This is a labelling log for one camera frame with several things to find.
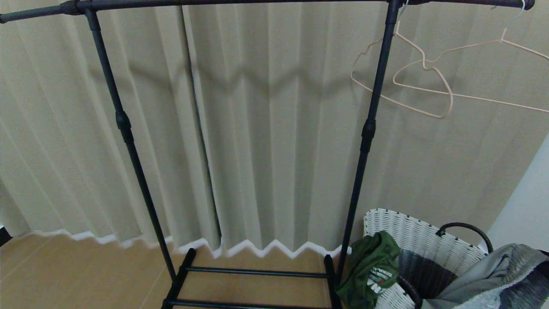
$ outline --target clothes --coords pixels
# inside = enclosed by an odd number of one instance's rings
[[[351,248],[349,274],[336,293],[348,309],[372,309],[379,294],[396,283],[400,249],[385,231],[366,236]]]
[[[526,245],[503,246],[460,275],[436,299],[424,300],[422,309],[535,308],[534,303],[540,308],[549,282],[536,273],[528,276],[546,261],[543,253]],[[525,279],[530,284],[521,285]]]

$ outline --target woven basket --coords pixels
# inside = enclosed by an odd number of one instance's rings
[[[491,243],[482,231],[464,223],[451,223],[438,229],[429,223],[402,213],[376,208],[364,215],[364,236],[385,230],[401,249],[400,275],[422,299],[435,298],[460,274],[480,261],[486,253],[466,243],[445,229],[461,226],[479,233],[491,252]],[[413,309],[420,307],[399,284],[393,285],[378,299],[376,309]]]

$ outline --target clothes hanger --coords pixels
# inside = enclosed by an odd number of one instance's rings
[[[437,62],[443,55],[447,54],[447,53],[450,53],[450,52],[454,52],[454,51],[458,51],[458,50],[461,50],[461,49],[465,49],[465,48],[470,48],[470,47],[476,47],[476,46],[483,46],[483,45],[489,45],[489,44],[494,44],[494,43],[505,43],[507,45],[511,45],[513,47],[517,47],[519,49],[522,49],[522,50],[525,50],[529,53],[532,53],[536,56],[539,56],[543,59],[546,59],[547,61],[549,61],[549,56],[547,55],[544,55],[542,53],[539,53],[533,49],[529,49],[527,47],[524,47],[524,46],[521,46],[519,44],[516,44],[516,43],[513,43],[511,41],[507,41],[505,40],[505,34],[507,32],[507,28],[509,26],[509,24],[514,20],[516,19],[517,17],[519,17],[522,12],[524,12],[524,7],[526,5],[525,1],[522,0],[522,10],[520,10],[520,13],[517,14],[517,16],[513,17],[510,21],[508,21],[506,24],[505,24],[505,28],[503,29],[503,33],[501,35],[500,38],[496,39],[496,40],[491,40],[491,41],[486,41],[486,42],[482,42],[482,43],[477,43],[477,44],[471,44],[471,45],[465,45],[465,46],[461,46],[461,47],[456,47],[456,48],[452,48],[452,49],[448,49],[447,51],[445,52],[442,52],[436,59],[434,60],[425,60],[425,58],[421,59],[421,60],[418,60],[418,61],[415,61],[415,62],[412,62],[406,66],[404,66],[403,68],[401,68],[400,70],[398,70],[395,75],[393,76],[393,83],[395,85],[398,85],[398,86],[402,86],[402,87],[406,87],[406,88],[411,88],[411,89],[415,89],[415,90],[422,90],[422,91],[428,91],[428,92],[432,92],[432,93],[439,93],[439,94],[442,94],[442,95],[447,95],[449,94],[448,92],[444,92],[444,91],[437,91],[437,90],[432,90],[432,89],[425,89],[425,88],[421,88],[421,87],[415,87],[415,86],[410,86],[410,85],[406,85],[406,84],[402,84],[402,83],[399,83],[396,81],[396,77],[397,75],[403,71],[404,69],[416,64],[416,63],[419,63],[419,62],[422,62],[423,64],[423,67],[425,67],[425,61],[427,62],[430,62],[430,63],[435,63]],[[474,99],[474,100],[480,100],[480,101],[486,101],[486,102],[492,102],[492,103],[498,103],[498,104],[504,104],[504,105],[509,105],[509,106],[515,106],[515,107],[520,107],[520,108],[525,108],[525,109],[530,109],[532,111],[537,111],[537,112],[544,112],[544,113],[549,113],[549,110],[547,109],[542,109],[542,108],[536,108],[536,107],[531,107],[531,106],[526,106],[526,105],[521,105],[521,104],[515,104],[515,103],[510,103],[510,102],[504,102],[504,101],[499,101],[499,100],[492,100],[492,99],[488,99],[488,98],[481,98],[481,97],[475,97],[475,96],[468,96],[468,95],[460,95],[460,94],[457,94],[457,93],[452,93],[453,96],[456,96],[456,97],[464,97],[464,98],[470,98],[470,99]]]
[[[442,115],[435,115],[435,114],[432,114],[432,113],[429,113],[429,112],[426,112],[426,111],[422,111],[421,109],[418,109],[418,108],[415,108],[415,107],[411,107],[411,106],[408,106],[406,104],[403,104],[401,102],[398,102],[396,100],[393,100],[387,96],[384,96],[384,95],[381,95],[382,98],[388,100],[389,102],[392,102],[392,103],[395,103],[397,105],[400,105],[402,107],[405,107],[405,108],[408,108],[408,109],[411,109],[412,111],[414,112],[418,112],[418,113],[421,113],[421,114],[424,114],[424,115],[427,115],[427,116],[430,116],[430,117],[434,117],[434,118],[438,118],[438,119],[442,119],[442,118],[445,118],[446,116],[448,116],[450,114],[450,112],[452,112],[452,107],[453,107],[453,93],[452,93],[452,89],[450,88],[450,85],[448,84],[448,82],[446,81],[446,79],[444,78],[444,76],[442,75],[442,73],[440,72],[439,69],[437,69],[436,67],[431,67],[431,68],[427,68],[427,66],[425,65],[425,52],[419,47],[417,46],[416,44],[414,44],[412,41],[410,41],[409,39],[407,39],[406,37],[404,37],[403,35],[401,35],[399,33],[399,28],[400,28],[400,19],[402,18],[402,14],[404,13],[406,7],[408,6],[408,2],[410,0],[406,0],[406,3],[404,4],[404,7],[402,8],[402,11],[400,13],[400,16],[396,22],[396,29],[395,29],[395,33],[394,33],[394,36],[398,37],[399,39],[403,40],[405,43],[411,45],[415,50],[419,51],[422,55],[422,60],[420,60],[419,62],[423,61],[423,70],[424,71],[435,71],[438,76],[440,77],[440,79],[442,80],[442,82],[444,83],[444,86],[446,86],[446,89],[448,92],[439,92],[439,93],[443,93],[443,94],[446,94],[446,95],[449,95],[450,97],[450,102],[448,104],[448,109],[447,111],[442,114]],[[372,47],[373,45],[375,44],[378,44],[380,43],[382,40],[377,40],[377,41],[374,41],[372,43],[370,43],[370,45],[368,45],[366,47],[366,50],[361,52],[360,54],[358,54],[358,57],[356,58],[355,62],[353,63],[352,65],[352,69],[351,69],[351,80],[353,80],[355,83],[359,84],[360,86],[362,86],[364,89],[368,90],[369,92],[373,92],[373,90],[371,88],[369,88],[368,86],[364,85],[363,83],[359,82],[358,80],[355,79],[355,77],[353,76],[353,73],[355,71],[355,66],[356,66],[356,63],[358,62],[358,60],[360,59],[360,57],[366,55],[368,53],[368,50],[370,49],[370,47]]]

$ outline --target vertical pole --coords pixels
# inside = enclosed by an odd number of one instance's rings
[[[368,110],[368,118],[362,128],[362,142],[360,144],[360,156],[358,157],[358,165],[356,167],[355,184],[352,187],[351,204],[349,205],[349,212],[347,214],[347,223],[345,224],[343,243],[341,245],[341,255],[339,257],[338,271],[335,279],[337,284],[341,282],[341,276],[343,275],[343,267],[345,266],[347,248],[349,247],[349,241],[351,239],[352,225],[355,221],[356,206],[358,204],[360,188],[362,187],[362,178],[364,177],[366,160],[368,159],[368,153],[370,152],[372,140],[374,138],[374,134],[376,133],[376,113],[379,105],[379,98],[381,96],[381,90],[383,88],[385,70],[387,69],[387,62],[389,60],[389,51],[391,49],[391,41],[393,40],[393,32],[401,5],[401,0],[390,0],[389,7],[387,8],[385,32],[383,33],[383,42],[381,45],[381,54],[379,55],[376,79],[372,91],[372,99]]]
[[[176,282],[176,273],[173,268],[173,263],[166,246],[166,240],[164,240],[164,235],[162,233],[162,228],[160,227],[160,221],[154,209],[153,199],[150,196],[149,186],[147,185],[147,180],[145,179],[145,174],[143,173],[143,167],[141,167],[141,162],[139,160],[139,155],[137,154],[136,145],[133,141],[133,134],[131,130],[130,119],[124,109],[122,108],[122,102],[120,101],[120,96],[118,90],[116,89],[116,83],[114,81],[113,71],[110,68],[109,57],[107,56],[107,50],[105,49],[105,42],[103,42],[103,36],[101,35],[101,27],[99,26],[99,20],[97,19],[97,13],[91,9],[86,9],[86,17],[88,18],[89,29],[92,31],[93,40],[96,44],[97,53],[99,55],[99,61],[103,67],[103,74],[107,80],[107,86],[109,88],[110,97],[113,100],[114,109],[116,111],[116,125],[122,133],[128,152],[130,153],[130,158],[133,164],[133,170],[137,176],[137,181],[139,182],[139,187],[141,188],[141,193],[145,199],[145,205],[149,211],[150,220],[153,223],[154,232],[156,233],[156,238],[160,244],[160,249],[162,255],[164,255],[164,260],[166,261],[166,267],[170,273],[172,283]]]

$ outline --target tile floor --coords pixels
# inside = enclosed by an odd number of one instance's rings
[[[177,267],[184,255],[173,254]],[[213,258],[201,247],[194,266],[324,272],[323,256],[306,250],[291,259],[273,249],[258,258],[243,250]],[[0,308],[160,308],[170,278],[159,248],[138,240],[127,249],[116,242],[75,241],[67,235],[29,234],[0,249]],[[322,279],[189,273],[180,298],[273,305],[329,307]]]

